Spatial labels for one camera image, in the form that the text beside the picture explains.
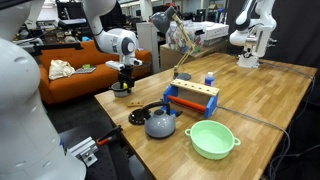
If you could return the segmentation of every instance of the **wooden table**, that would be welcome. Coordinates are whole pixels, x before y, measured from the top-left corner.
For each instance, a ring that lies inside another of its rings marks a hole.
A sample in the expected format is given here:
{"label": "wooden table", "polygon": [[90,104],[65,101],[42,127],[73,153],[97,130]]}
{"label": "wooden table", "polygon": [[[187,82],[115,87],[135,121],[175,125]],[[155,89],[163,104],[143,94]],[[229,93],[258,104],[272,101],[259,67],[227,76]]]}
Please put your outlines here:
{"label": "wooden table", "polygon": [[[265,61],[292,67],[314,75],[315,68]],[[260,65],[246,69],[236,65],[234,56],[216,53],[184,65],[192,75],[190,81],[202,84],[207,72],[214,72],[215,87],[220,89],[218,105],[231,108],[286,129],[311,80],[288,69]],[[226,125],[241,145],[218,161],[197,154],[184,131],[203,120],[203,114],[175,105],[183,114],[176,118],[176,131],[167,139],[148,137],[143,126],[128,122],[128,115],[138,107],[127,107],[131,101],[145,105],[159,101],[172,81],[173,70],[139,80],[131,93],[116,98],[112,91],[96,95],[114,124],[123,127],[123,135],[156,179],[259,179],[279,144],[283,132],[239,114],[218,108],[209,118]]]}

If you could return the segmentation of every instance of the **light green bowl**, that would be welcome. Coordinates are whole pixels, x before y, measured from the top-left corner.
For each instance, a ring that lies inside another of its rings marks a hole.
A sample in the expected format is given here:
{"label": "light green bowl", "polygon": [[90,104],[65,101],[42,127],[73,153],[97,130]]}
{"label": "light green bowl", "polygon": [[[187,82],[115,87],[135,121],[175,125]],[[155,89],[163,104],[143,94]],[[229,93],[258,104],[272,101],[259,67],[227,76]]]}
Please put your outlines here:
{"label": "light green bowl", "polygon": [[193,148],[203,157],[219,160],[226,157],[241,141],[223,124],[202,120],[195,123],[185,134],[191,137]]}

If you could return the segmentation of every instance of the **teapot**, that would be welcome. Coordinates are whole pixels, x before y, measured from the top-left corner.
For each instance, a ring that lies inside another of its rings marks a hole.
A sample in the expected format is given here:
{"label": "teapot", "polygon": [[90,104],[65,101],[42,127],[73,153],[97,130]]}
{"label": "teapot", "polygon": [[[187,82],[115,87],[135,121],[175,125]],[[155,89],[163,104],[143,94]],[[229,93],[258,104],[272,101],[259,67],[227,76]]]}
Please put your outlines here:
{"label": "teapot", "polygon": [[[150,112],[149,109],[165,106],[166,110],[157,109]],[[180,116],[182,112],[176,112],[170,115],[170,104],[166,102],[155,102],[143,107],[140,111],[145,120],[144,129],[152,138],[166,138],[174,133],[176,129],[175,118]]]}

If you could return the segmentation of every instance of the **wooden peg board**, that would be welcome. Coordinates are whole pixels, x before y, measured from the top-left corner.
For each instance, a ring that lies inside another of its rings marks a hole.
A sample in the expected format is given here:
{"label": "wooden peg board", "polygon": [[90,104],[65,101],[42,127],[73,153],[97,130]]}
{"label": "wooden peg board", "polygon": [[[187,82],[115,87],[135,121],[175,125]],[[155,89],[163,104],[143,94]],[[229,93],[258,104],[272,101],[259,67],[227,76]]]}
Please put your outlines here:
{"label": "wooden peg board", "polygon": [[216,96],[219,92],[218,88],[206,86],[203,84],[198,84],[198,83],[194,83],[194,82],[190,82],[190,81],[184,81],[181,79],[173,80],[171,82],[171,85],[179,87],[179,88],[187,89],[189,91],[208,95],[208,96]]}

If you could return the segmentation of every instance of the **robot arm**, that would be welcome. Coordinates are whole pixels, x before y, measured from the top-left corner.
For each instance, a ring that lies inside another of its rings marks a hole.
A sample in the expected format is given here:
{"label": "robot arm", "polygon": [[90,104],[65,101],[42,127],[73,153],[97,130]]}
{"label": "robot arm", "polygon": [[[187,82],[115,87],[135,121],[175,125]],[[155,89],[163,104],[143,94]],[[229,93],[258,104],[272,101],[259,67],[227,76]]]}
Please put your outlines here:
{"label": "robot arm", "polygon": [[[6,84],[0,90],[0,136],[3,137],[0,146],[0,179],[85,179],[85,165],[65,151],[43,108],[38,91],[40,72],[36,61],[11,42],[29,15],[31,3],[26,1],[0,2],[0,79]],[[90,4],[92,8],[102,7],[107,13],[115,2],[96,0]],[[88,16],[99,47],[104,52],[116,52],[128,57],[129,60],[120,59],[125,67],[134,64],[134,42],[122,34],[102,32],[97,18],[92,18],[90,13]]]}
{"label": "robot arm", "polygon": [[106,53],[119,54],[119,63],[108,61],[110,68],[120,71],[120,89],[126,83],[128,88],[134,86],[132,74],[133,65],[141,65],[142,62],[135,58],[136,36],[133,32],[124,29],[112,29],[108,32],[103,30],[99,16],[110,12],[116,4],[116,0],[84,0],[83,9],[94,35],[97,48]]}
{"label": "robot arm", "polygon": [[[230,35],[231,44],[244,46],[239,66],[258,67],[258,58],[265,55],[267,47],[275,45],[276,40],[270,38],[277,26],[271,14],[273,4],[274,0],[247,0],[244,4],[235,22],[236,31]],[[254,7],[259,19],[251,19]]]}

